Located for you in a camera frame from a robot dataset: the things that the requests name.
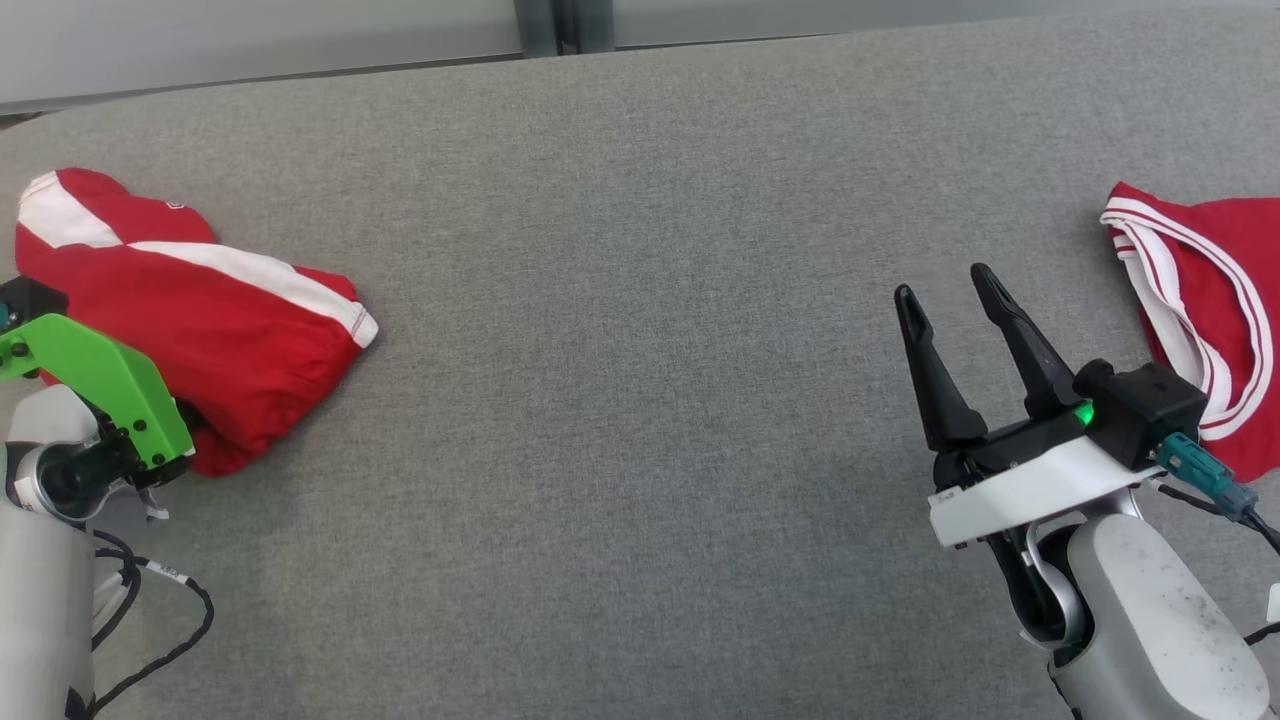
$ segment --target gray carpet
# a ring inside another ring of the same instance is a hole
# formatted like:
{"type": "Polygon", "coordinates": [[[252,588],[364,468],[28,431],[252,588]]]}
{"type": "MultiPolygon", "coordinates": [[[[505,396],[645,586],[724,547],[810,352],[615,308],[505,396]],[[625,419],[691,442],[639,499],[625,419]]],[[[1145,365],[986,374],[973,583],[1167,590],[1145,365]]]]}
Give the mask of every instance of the gray carpet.
{"type": "MultiPolygon", "coordinates": [[[[915,286],[993,425],[1021,389],[969,263],[1074,366],[1144,361],[1106,193],[1280,195],[1277,67],[1275,13],[1172,12],[218,87],[5,131],[0,225],[32,177],[95,168],[349,275],[383,328],[270,456],[164,492],[140,544],[218,620],[104,716],[1068,717],[995,562],[934,544],[891,290],[915,286]]],[[[1280,560],[1143,501],[1261,624],[1280,560]]],[[[100,692],[198,614],[151,580],[100,692]]],[[[1261,655],[1280,687],[1280,642],[1261,655]]]]}

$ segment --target green plastic part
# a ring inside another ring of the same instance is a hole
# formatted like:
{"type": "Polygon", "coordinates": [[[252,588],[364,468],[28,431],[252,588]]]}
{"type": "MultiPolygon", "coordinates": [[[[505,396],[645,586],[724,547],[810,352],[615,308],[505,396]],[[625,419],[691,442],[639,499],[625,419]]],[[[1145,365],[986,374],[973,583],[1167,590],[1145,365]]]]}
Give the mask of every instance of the green plastic part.
{"type": "Polygon", "coordinates": [[[137,350],[67,315],[41,315],[0,334],[0,379],[35,370],[54,375],[128,430],[147,469],[191,451],[191,433],[160,370],[137,350]]]}

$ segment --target cable connector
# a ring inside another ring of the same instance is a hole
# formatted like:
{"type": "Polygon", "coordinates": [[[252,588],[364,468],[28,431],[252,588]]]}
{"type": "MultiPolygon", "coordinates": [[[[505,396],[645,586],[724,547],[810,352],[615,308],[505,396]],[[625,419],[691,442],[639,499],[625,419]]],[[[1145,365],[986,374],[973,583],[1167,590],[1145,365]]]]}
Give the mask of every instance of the cable connector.
{"type": "Polygon", "coordinates": [[[1183,433],[1174,433],[1156,446],[1156,462],[1169,474],[1204,493],[1239,523],[1258,503],[1258,495],[1235,482],[1235,473],[1183,433]]]}

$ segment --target red and white clothing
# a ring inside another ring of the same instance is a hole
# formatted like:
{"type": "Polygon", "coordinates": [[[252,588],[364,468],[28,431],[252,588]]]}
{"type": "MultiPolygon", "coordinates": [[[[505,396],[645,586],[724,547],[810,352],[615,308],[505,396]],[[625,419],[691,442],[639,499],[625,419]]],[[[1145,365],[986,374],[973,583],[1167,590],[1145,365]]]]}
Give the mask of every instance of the red and white clothing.
{"type": "Polygon", "coordinates": [[[1251,482],[1280,466],[1280,200],[1184,206],[1120,183],[1110,227],[1158,360],[1208,396],[1199,441],[1251,482]]]}
{"type": "Polygon", "coordinates": [[[151,357],[206,425],[193,469],[227,475],[337,387],[378,334],[344,277],[218,245],[198,213],[67,168],[18,202],[18,272],[67,314],[151,357]]]}

